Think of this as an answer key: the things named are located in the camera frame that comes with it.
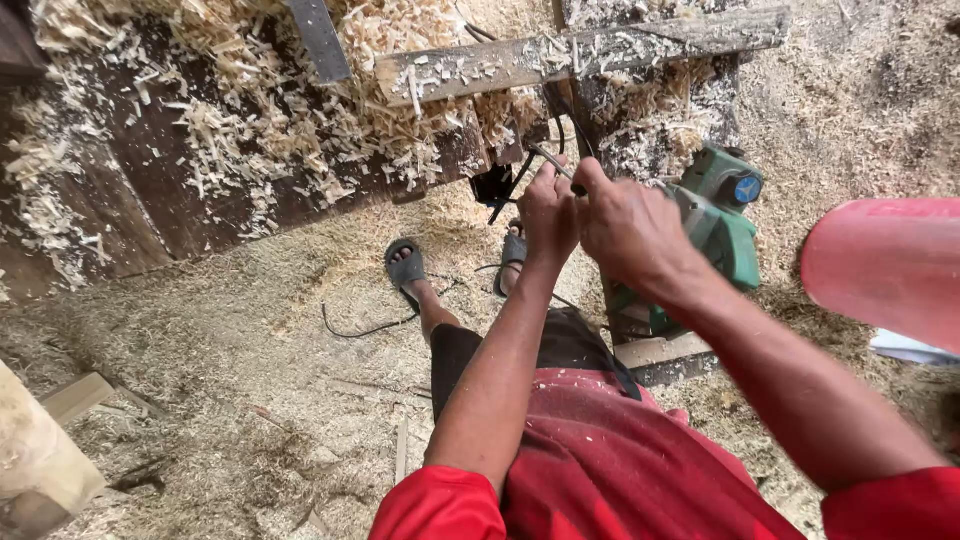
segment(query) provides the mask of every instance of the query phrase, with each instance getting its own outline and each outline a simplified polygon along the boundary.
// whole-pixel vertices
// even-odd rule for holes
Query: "slipper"
[[[510,227],[517,227],[520,230],[520,234],[523,234],[523,224],[520,223],[519,219],[515,219],[510,222]],[[500,288],[500,278],[503,276],[503,271],[506,269],[506,266],[510,262],[524,262],[527,259],[527,241],[524,238],[521,238],[517,234],[507,233],[503,237],[503,255],[500,256],[500,270],[496,273],[496,278],[493,278],[493,294],[499,296],[500,298],[507,298],[507,295],[503,293],[503,290]]]
[[[391,264],[390,261],[393,260],[394,255],[400,253],[403,248],[410,250],[410,257]],[[401,238],[387,248],[386,253],[383,254],[383,263],[387,266],[387,275],[390,276],[390,281],[393,282],[396,290],[400,291],[403,298],[407,299],[407,304],[410,304],[414,313],[420,315],[420,304],[407,291],[403,290],[403,284],[406,282],[426,279],[426,274],[423,273],[423,255],[420,253],[420,248],[410,240]]]

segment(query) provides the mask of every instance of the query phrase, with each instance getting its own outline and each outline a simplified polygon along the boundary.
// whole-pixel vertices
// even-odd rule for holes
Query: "red shirt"
[[[733,455],[621,396],[612,374],[537,370],[503,502],[481,475],[424,467],[383,500],[370,538],[803,539]],[[823,502],[831,540],[960,538],[960,470],[857,485]]]

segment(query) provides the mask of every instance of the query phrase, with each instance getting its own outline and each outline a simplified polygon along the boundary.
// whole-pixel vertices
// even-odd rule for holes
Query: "shirt sleeve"
[[[858,484],[824,499],[830,540],[960,538],[960,469],[936,467]]]
[[[442,466],[423,467],[392,489],[380,503],[370,532],[371,540],[506,537],[490,481]]]

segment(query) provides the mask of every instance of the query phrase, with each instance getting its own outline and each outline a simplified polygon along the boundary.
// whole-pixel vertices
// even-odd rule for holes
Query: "hand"
[[[689,284],[714,274],[690,244],[680,208],[659,189],[632,180],[612,183],[599,161],[580,161],[573,182],[587,189],[576,200],[584,251],[600,271],[658,304],[676,302]]]
[[[566,165],[565,156],[557,156],[557,161]],[[547,263],[558,274],[579,241],[571,184],[566,177],[557,178],[553,165],[544,163],[516,202],[527,236],[528,263]]]

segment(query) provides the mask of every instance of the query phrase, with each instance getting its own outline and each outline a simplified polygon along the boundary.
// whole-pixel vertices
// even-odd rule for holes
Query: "black shorts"
[[[433,419],[436,422],[457,380],[467,369],[483,337],[475,331],[439,325],[430,334]],[[537,369],[565,368],[611,371],[610,350],[575,309],[550,309],[543,323]]]

